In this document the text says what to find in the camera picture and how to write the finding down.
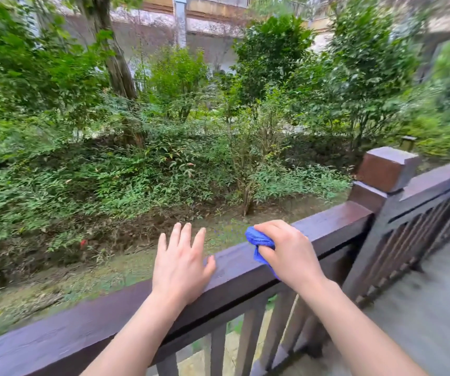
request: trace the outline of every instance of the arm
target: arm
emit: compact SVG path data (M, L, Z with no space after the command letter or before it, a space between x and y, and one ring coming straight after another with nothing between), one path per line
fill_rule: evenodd
M216 269L209 257L203 265L205 229L191 246L191 225L177 223L169 245L161 234L155 258L152 293L82 376L139 376L146 373L155 352L183 308L204 290Z
M392 339L322 273L310 241L284 221L255 228L276 250L259 252L279 278L295 290L320 319L354 376L427 376Z

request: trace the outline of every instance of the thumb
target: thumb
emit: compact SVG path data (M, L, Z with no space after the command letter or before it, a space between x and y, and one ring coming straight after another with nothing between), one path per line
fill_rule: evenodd
M276 252L269 248L268 246L259 245L258 246L258 252L264 259L267 260L267 262L270 264L270 266L274 266L277 262Z
M211 279L211 276L216 271L216 260L214 256L209 256L207 258L207 264L204 267L204 279L206 280L206 283L209 282Z

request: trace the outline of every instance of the balcony railing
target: balcony railing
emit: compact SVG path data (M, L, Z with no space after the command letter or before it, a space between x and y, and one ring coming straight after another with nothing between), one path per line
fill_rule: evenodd
M326 276L361 306L450 238L450 164L412 178L419 163L397 149L371 150L346 202L293 224L312 241ZM219 252L216 262L207 289L155 355L160 375L178 375L175 353L203 337L206 375L221 375L227 322L242 314L237 376L265 374L296 351L322 345L324 328L293 290L253 260L252 246ZM0 376L79 375L150 290L150 280L143 281L0 336ZM253 361L273 295L263 348Z

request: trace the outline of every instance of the hand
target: hand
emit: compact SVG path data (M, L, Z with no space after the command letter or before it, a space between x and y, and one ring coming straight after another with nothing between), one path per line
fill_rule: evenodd
M176 223L166 245L166 235L159 237L155 258L152 293L172 301L183 309L199 297L216 270L213 256L203 264L204 237L206 229L201 228L191 246L192 226L181 228Z
M272 220L255 225L255 229L274 241L275 250L258 246L258 251L290 288L300 293L303 285L326 280L312 244L295 227L282 220Z

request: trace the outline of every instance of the person's left hand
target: person's left hand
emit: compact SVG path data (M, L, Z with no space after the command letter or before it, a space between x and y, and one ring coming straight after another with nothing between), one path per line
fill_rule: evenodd
M155 258L152 293L174 301L183 309L199 297L216 270L214 256L203 263L204 237L206 229L201 228L191 246L192 226L181 228L176 223L166 245L166 235L159 237Z

